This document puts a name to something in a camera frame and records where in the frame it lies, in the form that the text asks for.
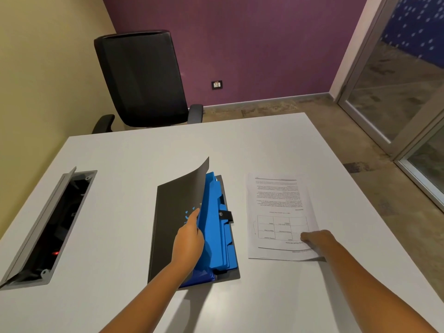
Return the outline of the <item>person's right hand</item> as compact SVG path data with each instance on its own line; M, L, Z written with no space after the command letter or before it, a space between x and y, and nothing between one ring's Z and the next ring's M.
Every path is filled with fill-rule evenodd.
M313 232L318 232L317 234L318 247L314 250L321 254L327 253L330 249L334 248L338 244L338 241L329 230L322 229Z

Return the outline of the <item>person's left hand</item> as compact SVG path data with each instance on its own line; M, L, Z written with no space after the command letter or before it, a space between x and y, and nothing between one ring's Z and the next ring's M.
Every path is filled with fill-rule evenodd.
M185 227L175 236L171 263L182 273L189 274L196 266L204 248L204 237L198 227Z

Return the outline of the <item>white printed paper sheets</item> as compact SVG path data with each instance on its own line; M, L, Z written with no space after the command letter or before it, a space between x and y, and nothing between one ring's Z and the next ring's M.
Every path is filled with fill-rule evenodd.
M321 259L301 240L302 233L319 230L303 175L248 173L246 189L248 258Z

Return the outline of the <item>person's right forearm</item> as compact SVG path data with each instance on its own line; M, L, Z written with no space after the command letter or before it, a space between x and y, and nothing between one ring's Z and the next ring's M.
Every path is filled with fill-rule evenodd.
M362 333L438 333L358 263L329 231L320 231L316 246L329 264Z

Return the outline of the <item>person's left forearm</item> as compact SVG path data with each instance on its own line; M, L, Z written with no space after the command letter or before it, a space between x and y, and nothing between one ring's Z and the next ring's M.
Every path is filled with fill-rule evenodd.
M169 263L99 333L153 333L175 292L196 262Z

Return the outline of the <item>black office chair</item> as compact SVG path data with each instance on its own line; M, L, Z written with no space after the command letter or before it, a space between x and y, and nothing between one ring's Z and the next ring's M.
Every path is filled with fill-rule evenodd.
M203 105L188 105L171 33L110 34L94 48L116 112L130 128L203 122Z

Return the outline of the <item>glass door with metal frame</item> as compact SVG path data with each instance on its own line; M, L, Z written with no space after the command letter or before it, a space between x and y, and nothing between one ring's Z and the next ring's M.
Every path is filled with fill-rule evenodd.
M444 0L381 0L337 100L444 212Z

